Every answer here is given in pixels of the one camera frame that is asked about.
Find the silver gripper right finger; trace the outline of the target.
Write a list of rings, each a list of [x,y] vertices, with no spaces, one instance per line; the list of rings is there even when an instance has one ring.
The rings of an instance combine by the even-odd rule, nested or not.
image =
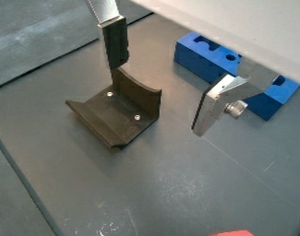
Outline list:
[[[237,119],[247,108],[244,99],[263,93],[277,77],[277,72],[244,57],[237,76],[221,76],[202,93],[192,124],[194,134],[202,136],[225,113]]]

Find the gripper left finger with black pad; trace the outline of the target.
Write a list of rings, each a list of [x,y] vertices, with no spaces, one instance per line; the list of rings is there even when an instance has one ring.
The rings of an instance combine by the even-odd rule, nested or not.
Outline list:
[[[130,56],[126,17],[118,12],[115,0],[97,0],[97,3],[87,0],[87,9],[97,20],[109,68],[114,70],[128,62]]]

